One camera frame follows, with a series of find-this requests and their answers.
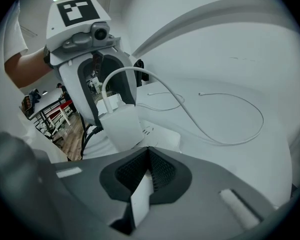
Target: person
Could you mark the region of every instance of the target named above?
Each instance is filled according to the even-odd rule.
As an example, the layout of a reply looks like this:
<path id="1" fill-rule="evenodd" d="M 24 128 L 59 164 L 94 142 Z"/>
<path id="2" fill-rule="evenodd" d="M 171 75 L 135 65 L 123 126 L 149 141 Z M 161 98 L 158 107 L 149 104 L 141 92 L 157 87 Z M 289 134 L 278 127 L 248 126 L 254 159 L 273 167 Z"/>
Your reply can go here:
<path id="1" fill-rule="evenodd" d="M 71 100 L 70 95 L 67 91 L 67 88 L 62 83 L 59 82 L 56 85 L 56 87 L 60 88 L 62 90 L 62 97 L 65 99 L 66 102 Z M 69 107 L 73 111 L 73 113 L 77 112 L 77 109 L 73 103 L 69 104 Z"/>
<path id="2" fill-rule="evenodd" d="M 39 103 L 40 99 L 41 99 L 41 95 L 39 94 L 38 89 L 33 89 L 29 92 L 29 97 L 30 97 L 30 101 L 31 104 L 35 104 L 35 103 Z"/>
<path id="3" fill-rule="evenodd" d="M 52 69 L 44 62 L 43 48 L 25 55 L 28 48 L 21 33 L 19 13 L 17 0 L 0 23 L 0 132 L 24 140 L 32 149 L 45 151 L 51 163 L 66 162 L 66 154 L 40 133 L 20 109 L 25 95 L 19 88 L 32 84 Z"/>

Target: white plastic housing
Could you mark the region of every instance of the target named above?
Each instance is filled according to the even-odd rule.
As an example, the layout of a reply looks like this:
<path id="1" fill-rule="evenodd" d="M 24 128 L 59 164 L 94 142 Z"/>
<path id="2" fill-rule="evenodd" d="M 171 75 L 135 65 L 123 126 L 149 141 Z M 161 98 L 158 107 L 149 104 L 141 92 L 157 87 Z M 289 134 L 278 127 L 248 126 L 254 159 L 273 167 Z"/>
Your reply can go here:
<path id="1" fill-rule="evenodd" d="M 89 20 L 85 20 L 80 13 L 81 7 L 87 6 L 82 0 L 78 0 L 78 2 L 76 2 L 76 0 L 62 0 L 51 5 L 46 27 L 46 45 L 50 52 L 60 47 L 65 40 L 71 38 L 74 34 L 90 32 L 93 23 L 108 22 L 111 20 L 97 0 L 90 1 L 98 14 L 98 18 Z M 69 20 L 77 19 L 77 21 L 80 21 L 80 18 L 82 18 L 82 21 L 66 26 L 61 16 L 61 12 L 58 9 L 58 4 L 62 4 L 63 7 L 66 6 L 66 17 L 68 17 Z"/>
<path id="2" fill-rule="evenodd" d="M 93 83 L 94 86 L 102 86 L 102 83 L 99 82 L 98 77 L 92 78 L 91 81 L 92 81 L 92 83 Z"/>
<path id="3" fill-rule="evenodd" d="M 59 67 L 59 73 L 66 89 L 75 104 L 75 107 L 83 118 L 90 124 L 95 122 L 93 112 L 88 104 L 84 90 L 82 89 L 80 79 L 78 77 L 78 68 L 81 63 L 93 58 L 91 53 L 86 53 L 76 57 Z"/>
<path id="4" fill-rule="evenodd" d="M 144 138 L 133 104 L 120 106 L 99 119 L 106 135 L 119 152 L 132 149 Z"/>

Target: camera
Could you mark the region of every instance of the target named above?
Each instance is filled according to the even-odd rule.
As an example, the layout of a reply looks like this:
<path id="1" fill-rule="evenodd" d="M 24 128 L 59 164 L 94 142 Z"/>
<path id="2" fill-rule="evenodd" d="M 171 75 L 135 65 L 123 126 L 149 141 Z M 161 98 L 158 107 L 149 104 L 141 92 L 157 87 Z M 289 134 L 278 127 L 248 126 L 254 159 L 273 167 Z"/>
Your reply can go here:
<path id="1" fill-rule="evenodd" d="M 109 15 L 97 0 L 63 0 L 51 5 L 46 45 L 64 53 L 102 47 L 109 39 Z"/>

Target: white wall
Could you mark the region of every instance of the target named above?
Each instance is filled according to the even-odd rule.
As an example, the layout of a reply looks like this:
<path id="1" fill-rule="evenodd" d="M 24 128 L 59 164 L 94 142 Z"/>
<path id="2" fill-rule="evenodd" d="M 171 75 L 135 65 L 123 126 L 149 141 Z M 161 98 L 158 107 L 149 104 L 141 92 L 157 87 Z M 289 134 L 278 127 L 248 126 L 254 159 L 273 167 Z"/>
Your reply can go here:
<path id="1" fill-rule="evenodd" d="M 122 20 L 120 13 L 109 13 L 111 20 L 108 22 L 110 26 L 110 34 L 115 38 L 121 38 L 121 49 L 127 54 L 131 54 L 130 41 L 128 37 L 127 27 Z"/>
<path id="2" fill-rule="evenodd" d="M 227 12 L 221 6 L 226 2 L 236 10 Z M 300 32 L 279 1 L 127 0 L 122 18 L 131 53 L 141 56 L 148 70 L 261 91 L 273 104 L 288 143 L 296 138 Z"/>

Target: gray surface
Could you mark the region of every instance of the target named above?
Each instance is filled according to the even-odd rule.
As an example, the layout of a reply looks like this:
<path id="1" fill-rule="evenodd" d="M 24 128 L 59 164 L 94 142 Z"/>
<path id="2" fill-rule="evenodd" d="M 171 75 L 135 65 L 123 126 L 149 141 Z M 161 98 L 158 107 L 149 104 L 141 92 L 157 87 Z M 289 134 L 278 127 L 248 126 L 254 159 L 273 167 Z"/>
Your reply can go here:
<path id="1" fill-rule="evenodd" d="M 101 236 L 102 239 L 129 239 L 127 235 L 109 228 L 104 223 L 102 214 L 96 214 L 94 210 L 90 209 L 91 206 L 87 206 L 84 201 L 79 200 L 75 194 L 69 192 L 67 184 L 63 184 L 65 181 L 61 181 L 57 177 L 55 166 L 72 168 L 72 164 L 76 162 L 51 164 L 44 152 L 37 152 L 36 157 L 39 160 L 39 172 L 42 182 L 50 200 L 53 202 L 54 209 L 61 219 L 61 226 L 56 225 L 56 227 L 63 231 L 64 239 L 91 240 L 99 239 Z M 94 183 L 88 186 L 83 180 L 86 181 L 87 179 L 81 178 L 79 184 L 81 187 L 86 188 L 85 191 L 87 187 L 93 189 Z"/>
<path id="2" fill-rule="evenodd" d="M 100 172 L 107 165 L 129 156 L 135 151 L 136 149 L 131 149 L 126 152 L 99 157 L 98 159 L 55 163 L 54 166 L 57 171 L 73 167 L 79 167 L 83 170 L 79 174 L 61 180 L 91 212 L 96 214 L 106 225 L 110 225 L 123 217 L 127 203 L 112 200 L 108 196 L 100 184 Z"/>
<path id="3" fill-rule="evenodd" d="M 119 43 L 119 41 L 120 41 L 120 37 L 108 39 L 108 42 L 104 47 L 91 47 L 87 50 L 79 50 L 79 51 L 74 51 L 69 53 L 63 52 L 62 47 L 59 47 L 58 49 L 55 49 L 53 52 L 50 53 L 50 63 L 54 67 L 59 67 L 61 64 L 69 60 L 72 60 L 76 57 L 79 57 L 83 54 L 91 53 L 93 51 L 99 51 L 100 49 L 114 47 Z"/>
<path id="4" fill-rule="evenodd" d="M 132 233 L 133 237 L 145 240 L 225 240 L 243 233 L 244 230 L 219 196 L 224 189 L 235 190 L 262 218 L 274 211 L 260 193 L 221 166 L 157 149 L 184 163 L 191 170 L 192 182 L 175 203 L 152 205 L 145 219 Z"/>
<path id="5" fill-rule="evenodd" d="M 107 33 L 105 39 L 103 40 L 98 40 L 95 38 L 95 32 L 98 29 L 104 29 Z M 96 22 L 91 26 L 91 35 L 92 35 L 92 45 L 94 47 L 105 47 L 108 43 L 108 39 L 109 39 L 109 32 L 110 32 L 110 27 L 106 22 Z"/>
<path id="6" fill-rule="evenodd" d="M 118 60 L 121 61 L 121 63 L 123 64 L 124 67 L 132 67 L 132 63 L 131 60 L 129 59 L 129 57 L 120 49 L 120 47 L 118 45 L 116 45 L 113 48 L 106 48 L 106 49 L 102 49 L 99 50 L 99 52 L 103 55 L 110 55 L 110 56 L 114 56 L 115 58 L 117 58 Z M 125 72 L 126 74 L 126 78 L 129 84 L 129 88 L 130 88 L 130 92 L 132 94 L 132 97 L 134 99 L 134 101 L 137 100 L 137 82 L 136 82 L 136 76 L 135 76 L 135 72 L 133 70 L 127 70 Z"/>
<path id="7" fill-rule="evenodd" d="M 62 44 L 62 50 L 65 53 L 89 49 L 92 46 L 92 37 L 90 33 L 77 33 L 72 38 Z"/>
<path id="8" fill-rule="evenodd" d="M 219 196 L 224 189 L 235 190 L 261 218 L 273 211 L 271 204 L 255 189 L 221 166 L 177 152 L 160 149 L 184 163 L 192 173 L 189 189 L 176 202 L 152 205 L 145 219 L 131 234 L 136 239 L 211 239 L 225 240 L 244 229 Z M 99 182 L 101 170 L 134 150 L 94 159 L 54 164 L 57 170 L 79 167 L 83 172 L 65 177 L 62 182 L 76 199 L 100 220 L 110 225 L 120 219 L 126 203 L 112 200 Z"/>

